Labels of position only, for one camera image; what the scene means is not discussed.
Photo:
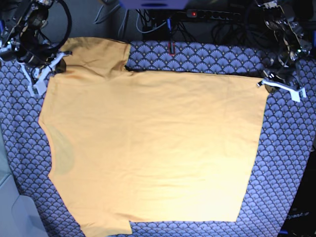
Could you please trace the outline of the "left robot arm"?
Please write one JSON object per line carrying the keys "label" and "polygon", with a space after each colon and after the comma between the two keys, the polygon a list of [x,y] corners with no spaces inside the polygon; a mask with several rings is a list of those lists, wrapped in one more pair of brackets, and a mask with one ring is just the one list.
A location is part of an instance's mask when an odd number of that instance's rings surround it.
{"label": "left robot arm", "polygon": [[256,0],[256,5],[263,10],[264,23],[277,40],[279,49],[276,59],[263,70],[264,86],[269,93],[274,93],[282,86],[302,88],[300,82],[300,59],[308,56],[312,43],[305,36],[292,4],[288,0]]}

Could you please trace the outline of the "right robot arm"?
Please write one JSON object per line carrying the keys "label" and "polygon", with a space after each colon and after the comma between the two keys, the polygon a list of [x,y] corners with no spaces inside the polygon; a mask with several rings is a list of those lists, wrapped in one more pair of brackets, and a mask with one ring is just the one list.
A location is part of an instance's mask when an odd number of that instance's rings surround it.
{"label": "right robot arm", "polygon": [[[48,24],[50,8],[58,3],[67,18],[66,32],[58,43],[52,43],[43,33]],[[72,29],[72,18],[63,0],[2,0],[0,2],[0,60],[16,60],[34,69],[48,66],[56,73],[66,70],[64,59],[53,60],[61,55]]]}

